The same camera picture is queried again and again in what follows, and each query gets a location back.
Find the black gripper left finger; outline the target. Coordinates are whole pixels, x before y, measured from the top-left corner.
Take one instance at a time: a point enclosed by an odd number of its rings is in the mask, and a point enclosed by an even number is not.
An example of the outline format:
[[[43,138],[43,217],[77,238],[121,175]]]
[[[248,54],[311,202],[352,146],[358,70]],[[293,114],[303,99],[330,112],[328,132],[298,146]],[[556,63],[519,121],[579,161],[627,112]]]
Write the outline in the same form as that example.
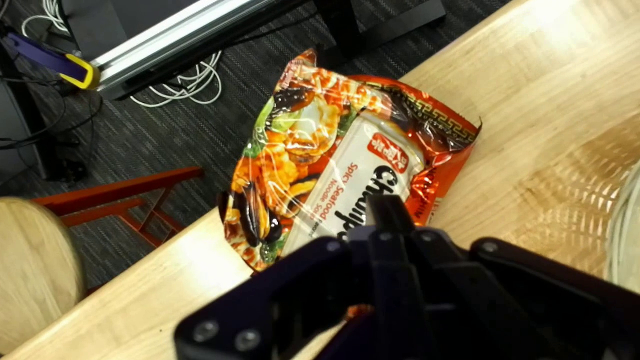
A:
[[[312,240],[178,322],[178,360],[291,360],[319,334],[346,322],[312,360],[373,360],[368,249]]]

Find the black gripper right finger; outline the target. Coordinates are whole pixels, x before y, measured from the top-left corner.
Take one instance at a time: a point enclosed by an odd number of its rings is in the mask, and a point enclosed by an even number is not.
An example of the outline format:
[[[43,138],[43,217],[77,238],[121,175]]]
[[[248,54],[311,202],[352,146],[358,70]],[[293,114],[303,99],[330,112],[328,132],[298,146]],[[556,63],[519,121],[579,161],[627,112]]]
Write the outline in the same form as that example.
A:
[[[638,296],[499,238],[462,250],[366,202],[379,354],[391,360],[640,360]]]

